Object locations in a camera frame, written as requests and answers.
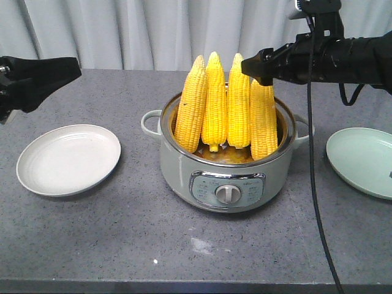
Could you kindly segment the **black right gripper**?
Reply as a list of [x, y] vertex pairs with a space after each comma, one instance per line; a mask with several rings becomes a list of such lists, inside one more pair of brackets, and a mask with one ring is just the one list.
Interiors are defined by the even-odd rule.
[[268, 72], [269, 59], [273, 54], [274, 78], [294, 84], [304, 85], [311, 79], [314, 82], [327, 82], [326, 52], [339, 39], [322, 37], [315, 39], [312, 33], [299, 34], [295, 42], [287, 43], [277, 49], [264, 48], [255, 56], [241, 62], [243, 74], [252, 77], [262, 86], [272, 86], [273, 77]]

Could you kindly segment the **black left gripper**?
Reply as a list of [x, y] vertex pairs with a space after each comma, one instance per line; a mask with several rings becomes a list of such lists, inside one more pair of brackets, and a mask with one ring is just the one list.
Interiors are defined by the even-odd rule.
[[77, 58], [1, 57], [1, 124], [14, 110], [30, 113], [52, 93], [81, 76]]

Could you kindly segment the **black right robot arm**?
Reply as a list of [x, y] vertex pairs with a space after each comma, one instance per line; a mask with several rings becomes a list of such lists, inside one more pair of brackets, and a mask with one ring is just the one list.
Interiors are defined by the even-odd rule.
[[274, 50], [265, 48], [241, 63], [242, 73], [270, 86], [273, 79], [304, 85], [350, 83], [391, 92], [391, 33], [382, 37], [336, 39], [313, 43], [310, 33]]

